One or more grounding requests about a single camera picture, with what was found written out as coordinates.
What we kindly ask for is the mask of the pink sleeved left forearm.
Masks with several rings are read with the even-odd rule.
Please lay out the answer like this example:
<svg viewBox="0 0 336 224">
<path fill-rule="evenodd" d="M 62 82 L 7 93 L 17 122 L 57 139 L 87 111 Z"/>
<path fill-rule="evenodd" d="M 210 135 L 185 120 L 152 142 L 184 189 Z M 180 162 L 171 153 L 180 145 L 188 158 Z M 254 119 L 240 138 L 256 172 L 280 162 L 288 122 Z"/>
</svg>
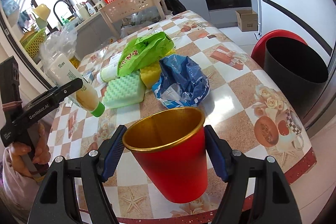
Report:
<svg viewBox="0 0 336 224">
<path fill-rule="evenodd" d="M 38 183 L 33 178 L 22 176 L 14 170 L 8 148 L 4 151 L 2 163 L 5 204 L 16 213 L 29 214 L 39 190 Z"/>
</svg>

